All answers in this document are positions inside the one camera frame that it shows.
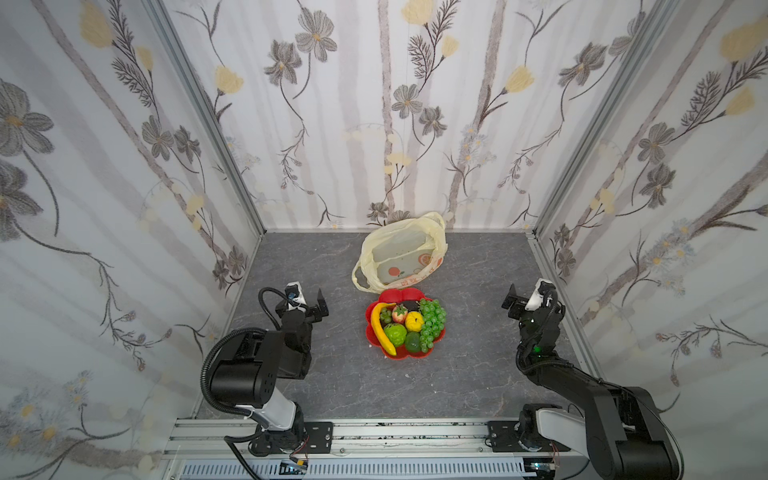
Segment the yellow fake banana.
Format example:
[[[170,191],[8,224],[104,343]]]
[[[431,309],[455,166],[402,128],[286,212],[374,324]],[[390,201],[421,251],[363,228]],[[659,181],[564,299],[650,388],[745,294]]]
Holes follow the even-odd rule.
[[[380,314],[384,309],[394,307],[394,306],[395,306],[394,303],[384,303],[384,302],[377,303],[371,312],[371,319],[370,319],[370,326],[373,329],[375,337],[379,341],[381,348],[390,357],[396,356],[397,354],[396,347],[389,340],[389,338],[384,332],[384,329],[380,322]]]

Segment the red flower-shaped plastic plate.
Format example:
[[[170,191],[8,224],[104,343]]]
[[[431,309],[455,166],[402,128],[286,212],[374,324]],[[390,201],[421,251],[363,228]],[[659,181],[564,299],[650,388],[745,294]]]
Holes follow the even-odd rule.
[[[379,302],[394,303],[395,306],[396,306],[396,305],[400,305],[405,300],[414,300],[414,301],[420,302],[424,298],[427,298],[427,299],[430,299],[430,300],[436,300],[436,299],[432,299],[432,298],[427,297],[421,290],[418,290],[416,288],[389,289],[389,290],[386,290],[383,293],[381,293],[379,295],[378,300],[369,305],[369,307],[366,310],[366,314],[365,314],[365,317],[366,317],[366,337],[367,337],[367,340],[368,340],[369,344],[372,347],[378,347],[387,358],[393,359],[393,360],[402,360],[402,359],[405,359],[405,358],[417,358],[417,359],[420,359],[420,358],[425,358],[428,355],[430,355],[431,352],[434,350],[434,348],[432,349],[432,351],[430,353],[426,353],[426,354],[424,354],[424,353],[421,353],[421,354],[410,354],[410,353],[408,353],[406,351],[406,349],[404,347],[404,344],[403,344],[402,346],[396,348],[396,352],[397,352],[396,356],[395,357],[390,357],[381,348],[381,346],[379,344],[379,341],[375,337],[373,329],[370,326],[371,312],[372,312],[373,308],[376,306],[377,303],[379,303]],[[445,323],[444,333],[440,336],[440,338],[438,339],[437,343],[444,337],[444,335],[446,333],[446,323]]]

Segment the bright green bumpy fake fruit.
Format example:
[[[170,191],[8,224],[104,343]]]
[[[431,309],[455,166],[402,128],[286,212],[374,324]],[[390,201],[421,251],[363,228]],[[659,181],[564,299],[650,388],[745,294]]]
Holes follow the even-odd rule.
[[[384,333],[392,345],[398,348],[405,343],[408,330],[403,324],[391,323],[384,328]]]

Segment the red fake strawberry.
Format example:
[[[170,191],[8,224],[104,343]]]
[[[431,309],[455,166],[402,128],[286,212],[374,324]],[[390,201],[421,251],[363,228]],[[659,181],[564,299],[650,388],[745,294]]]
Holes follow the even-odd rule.
[[[403,305],[396,305],[392,309],[391,318],[393,322],[396,322],[398,324],[404,324],[406,322],[407,316],[409,314],[409,309]]]

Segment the green fake grape bunch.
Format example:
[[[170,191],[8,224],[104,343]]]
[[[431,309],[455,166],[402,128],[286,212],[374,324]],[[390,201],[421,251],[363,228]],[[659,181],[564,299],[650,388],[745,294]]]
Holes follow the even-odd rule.
[[[447,312],[438,300],[424,298],[419,302],[419,313],[423,319],[419,346],[420,351],[426,354],[432,351],[444,333]]]

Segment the pale yellow printed plastic bag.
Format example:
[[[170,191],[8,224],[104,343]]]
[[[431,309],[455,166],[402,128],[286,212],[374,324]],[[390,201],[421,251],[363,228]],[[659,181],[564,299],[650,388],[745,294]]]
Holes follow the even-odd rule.
[[[414,286],[434,273],[448,250],[446,222],[429,212],[378,228],[363,241],[351,281],[361,292]]]

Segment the yellow fake lemon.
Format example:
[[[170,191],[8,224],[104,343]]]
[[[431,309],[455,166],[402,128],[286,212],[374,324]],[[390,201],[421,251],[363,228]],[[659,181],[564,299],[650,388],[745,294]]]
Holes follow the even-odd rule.
[[[419,333],[424,326],[424,318],[418,311],[409,311],[404,324],[408,332]]]

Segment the green fake lime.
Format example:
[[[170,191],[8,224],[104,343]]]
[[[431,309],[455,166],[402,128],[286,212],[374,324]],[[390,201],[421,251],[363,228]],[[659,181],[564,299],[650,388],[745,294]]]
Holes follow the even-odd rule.
[[[404,347],[410,354],[421,354],[422,344],[420,333],[415,331],[408,332],[404,340]]]

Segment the dark purple fake mangosteen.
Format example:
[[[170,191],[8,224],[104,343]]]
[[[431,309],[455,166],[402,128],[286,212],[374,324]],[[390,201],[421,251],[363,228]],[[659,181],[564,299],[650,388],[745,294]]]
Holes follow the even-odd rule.
[[[383,308],[379,314],[379,321],[383,327],[392,323],[392,309]]]

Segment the dark fake avocado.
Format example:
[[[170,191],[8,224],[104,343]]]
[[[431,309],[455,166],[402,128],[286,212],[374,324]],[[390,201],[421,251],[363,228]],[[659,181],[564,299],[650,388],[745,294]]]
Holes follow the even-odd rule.
[[[419,311],[420,310],[420,303],[418,301],[414,300],[405,300],[401,303],[401,305],[406,308],[408,311]]]

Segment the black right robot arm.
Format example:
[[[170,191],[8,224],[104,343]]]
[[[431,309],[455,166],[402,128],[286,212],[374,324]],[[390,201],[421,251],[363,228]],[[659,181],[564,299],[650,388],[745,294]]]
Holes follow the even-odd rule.
[[[603,479],[683,477],[680,447],[648,391],[598,378],[557,353],[566,307],[553,283],[539,280],[529,297],[511,288],[502,307],[518,323],[518,371],[577,408],[571,414],[557,406],[525,405],[513,434],[519,447],[536,452],[560,444],[584,456]]]

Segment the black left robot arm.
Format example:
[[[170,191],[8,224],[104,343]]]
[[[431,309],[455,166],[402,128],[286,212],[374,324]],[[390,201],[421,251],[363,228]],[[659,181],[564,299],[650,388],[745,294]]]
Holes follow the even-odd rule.
[[[313,326],[329,315],[322,292],[313,305],[292,282],[282,290],[263,287],[257,300],[270,330],[248,327],[222,337],[200,373],[204,400],[215,410],[257,423],[257,438],[281,450],[307,439],[301,407],[277,388],[279,379],[302,380],[310,370]]]

